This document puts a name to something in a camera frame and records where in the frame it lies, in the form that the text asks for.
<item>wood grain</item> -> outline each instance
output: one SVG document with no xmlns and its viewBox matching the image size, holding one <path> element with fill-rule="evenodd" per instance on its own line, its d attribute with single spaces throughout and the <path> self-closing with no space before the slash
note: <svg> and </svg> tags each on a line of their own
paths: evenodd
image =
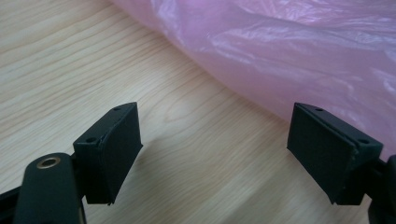
<svg viewBox="0 0 396 224">
<path fill-rule="evenodd" d="M 367 223 L 286 150 L 289 124 L 226 89 L 105 0 L 3 0 L 0 191 L 108 109 L 138 102 L 145 145 L 89 223 Z"/>
</svg>

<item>translucent pink plastic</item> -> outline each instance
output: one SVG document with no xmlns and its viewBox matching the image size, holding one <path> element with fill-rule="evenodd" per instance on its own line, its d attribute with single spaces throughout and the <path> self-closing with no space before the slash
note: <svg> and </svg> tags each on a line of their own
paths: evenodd
<svg viewBox="0 0 396 224">
<path fill-rule="evenodd" d="M 396 153 L 396 0 L 113 0 L 290 120 L 317 105 Z"/>
</svg>

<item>plastic wrinkle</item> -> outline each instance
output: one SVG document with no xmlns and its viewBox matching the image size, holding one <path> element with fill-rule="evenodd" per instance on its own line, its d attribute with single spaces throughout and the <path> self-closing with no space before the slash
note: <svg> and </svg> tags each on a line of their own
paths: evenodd
<svg viewBox="0 0 396 224">
<path fill-rule="evenodd" d="M 112 1 L 281 118 L 321 106 L 396 153 L 396 1 Z"/>
</svg>

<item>pink plastic bag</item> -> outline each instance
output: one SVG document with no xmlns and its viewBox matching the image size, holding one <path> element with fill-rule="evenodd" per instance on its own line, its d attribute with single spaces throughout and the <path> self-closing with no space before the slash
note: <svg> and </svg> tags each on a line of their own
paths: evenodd
<svg viewBox="0 0 396 224">
<path fill-rule="evenodd" d="M 395 0 L 113 1 L 281 118 L 321 106 L 396 153 Z"/>
</svg>

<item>screw hole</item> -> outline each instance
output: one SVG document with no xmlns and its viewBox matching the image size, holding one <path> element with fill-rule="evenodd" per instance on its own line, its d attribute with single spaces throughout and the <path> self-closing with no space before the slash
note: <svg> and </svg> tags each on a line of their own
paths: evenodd
<svg viewBox="0 0 396 224">
<path fill-rule="evenodd" d="M 37 168 L 38 169 L 48 169 L 52 166 L 57 165 L 60 161 L 61 161 L 61 159 L 59 157 L 46 158 L 37 164 Z"/>
<path fill-rule="evenodd" d="M 363 143 L 363 144 L 369 144 L 370 142 L 367 141 L 366 139 L 359 139 L 359 142 Z"/>
<path fill-rule="evenodd" d="M 87 140 L 85 140 L 87 143 L 92 143 L 94 141 L 96 141 L 95 137 L 91 137 L 91 138 L 87 138 Z"/>
</svg>

